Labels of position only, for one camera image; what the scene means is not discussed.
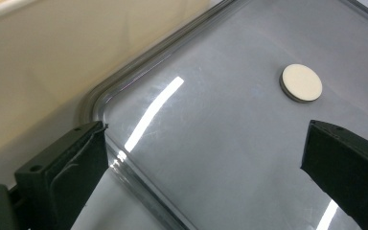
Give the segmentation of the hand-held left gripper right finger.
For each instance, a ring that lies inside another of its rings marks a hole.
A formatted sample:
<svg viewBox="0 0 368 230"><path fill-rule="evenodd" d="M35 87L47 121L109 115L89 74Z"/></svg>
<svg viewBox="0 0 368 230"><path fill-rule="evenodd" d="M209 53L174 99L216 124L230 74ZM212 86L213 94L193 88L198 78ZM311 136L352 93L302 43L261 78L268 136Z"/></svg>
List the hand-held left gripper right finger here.
<svg viewBox="0 0 368 230"><path fill-rule="evenodd" d="M344 127L312 120L301 169L368 230L368 140Z"/></svg>

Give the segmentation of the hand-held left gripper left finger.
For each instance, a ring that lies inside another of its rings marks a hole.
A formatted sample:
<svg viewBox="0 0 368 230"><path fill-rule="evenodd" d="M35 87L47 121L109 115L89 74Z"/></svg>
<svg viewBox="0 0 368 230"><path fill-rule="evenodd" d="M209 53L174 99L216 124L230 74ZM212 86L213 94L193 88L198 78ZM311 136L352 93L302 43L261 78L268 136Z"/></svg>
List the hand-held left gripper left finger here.
<svg viewBox="0 0 368 230"><path fill-rule="evenodd" d="M92 122L56 140L15 173L33 230L70 230L108 168L104 131Z"/></svg>

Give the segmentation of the cream divided storage box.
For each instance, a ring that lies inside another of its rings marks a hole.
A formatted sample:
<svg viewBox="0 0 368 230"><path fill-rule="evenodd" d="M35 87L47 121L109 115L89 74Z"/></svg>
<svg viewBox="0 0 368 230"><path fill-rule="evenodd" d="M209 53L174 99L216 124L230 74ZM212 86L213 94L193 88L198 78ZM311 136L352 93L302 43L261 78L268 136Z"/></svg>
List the cream divided storage box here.
<svg viewBox="0 0 368 230"><path fill-rule="evenodd" d="M0 149L213 0L0 0Z"/></svg>

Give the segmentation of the clear plastic box lid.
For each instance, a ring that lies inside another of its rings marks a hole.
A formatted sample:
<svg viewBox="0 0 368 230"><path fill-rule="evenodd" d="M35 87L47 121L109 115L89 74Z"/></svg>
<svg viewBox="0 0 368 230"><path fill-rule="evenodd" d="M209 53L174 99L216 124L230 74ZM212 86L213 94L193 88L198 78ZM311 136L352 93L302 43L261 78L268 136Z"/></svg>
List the clear plastic box lid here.
<svg viewBox="0 0 368 230"><path fill-rule="evenodd" d="M111 170L170 229L359 230L302 171L320 120L368 140L368 9L221 0L100 83Z"/></svg>

